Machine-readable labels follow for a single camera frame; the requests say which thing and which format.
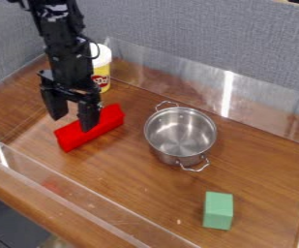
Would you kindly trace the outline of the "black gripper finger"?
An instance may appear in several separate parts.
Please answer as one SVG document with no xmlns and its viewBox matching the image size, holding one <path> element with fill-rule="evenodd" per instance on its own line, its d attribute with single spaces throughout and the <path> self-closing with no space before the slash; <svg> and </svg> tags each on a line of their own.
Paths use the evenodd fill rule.
<svg viewBox="0 0 299 248">
<path fill-rule="evenodd" d="M 78 103 L 78 119 L 80 123 L 80 129 L 84 133 L 87 133 L 99 124 L 100 111 L 100 102 Z"/>
<path fill-rule="evenodd" d="M 59 120 L 68 113 L 66 91 L 60 88 L 40 88 L 46 109 L 54 120 Z"/>
</svg>

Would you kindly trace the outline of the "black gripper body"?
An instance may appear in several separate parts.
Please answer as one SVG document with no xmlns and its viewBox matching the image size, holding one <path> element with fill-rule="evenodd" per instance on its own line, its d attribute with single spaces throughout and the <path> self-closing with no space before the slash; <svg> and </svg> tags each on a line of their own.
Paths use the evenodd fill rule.
<svg viewBox="0 0 299 248">
<path fill-rule="evenodd" d="M 40 88 L 63 89 L 67 100 L 74 103 L 99 102 L 100 89 L 91 79 L 95 58 L 91 55 L 91 49 L 47 47 L 44 51 L 48 56 L 50 69 L 38 73 Z"/>
</svg>

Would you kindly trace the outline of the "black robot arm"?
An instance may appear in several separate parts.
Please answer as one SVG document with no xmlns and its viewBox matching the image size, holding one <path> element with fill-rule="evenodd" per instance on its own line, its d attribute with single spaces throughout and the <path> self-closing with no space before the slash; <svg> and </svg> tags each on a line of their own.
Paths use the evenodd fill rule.
<svg viewBox="0 0 299 248">
<path fill-rule="evenodd" d="M 50 69 L 42 70 L 40 95 L 54 120 L 68 113 L 67 102 L 78 104 L 80 130 L 88 132 L 100 120 L 103 108 L 100 86 L 92 81 L 92 60 L 100 51 L 91 52 L 98 43 L 83 34 L 83 14 L 75 0 L 7 0 L 28 11 L 39 36 Z"/>
</svg>

